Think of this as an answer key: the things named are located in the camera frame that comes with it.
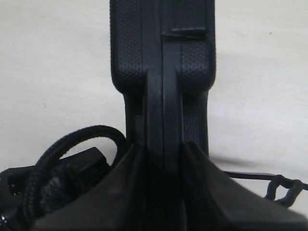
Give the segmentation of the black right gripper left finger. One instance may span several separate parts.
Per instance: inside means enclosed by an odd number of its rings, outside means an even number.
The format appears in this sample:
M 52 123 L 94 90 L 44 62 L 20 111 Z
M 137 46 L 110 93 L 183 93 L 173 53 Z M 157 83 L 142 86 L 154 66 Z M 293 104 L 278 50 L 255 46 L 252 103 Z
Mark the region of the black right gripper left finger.
M 144 148 L 133 145 L 92 190 L 37 220 L 35 231 L 141 231 L 144 213 Z

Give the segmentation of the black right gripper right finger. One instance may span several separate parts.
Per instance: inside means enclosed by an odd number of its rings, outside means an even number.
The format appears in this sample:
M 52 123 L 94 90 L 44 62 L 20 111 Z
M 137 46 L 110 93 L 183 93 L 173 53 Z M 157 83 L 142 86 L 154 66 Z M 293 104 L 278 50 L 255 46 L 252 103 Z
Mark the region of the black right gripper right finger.
M 306 231 L 308 219 L 289 210 L 307 184 L 282 175 L 220 170 L 193 143 L 183 145 L 183 196 L 189 231 Z M 269 181 L 261 197 L 234 178 Z

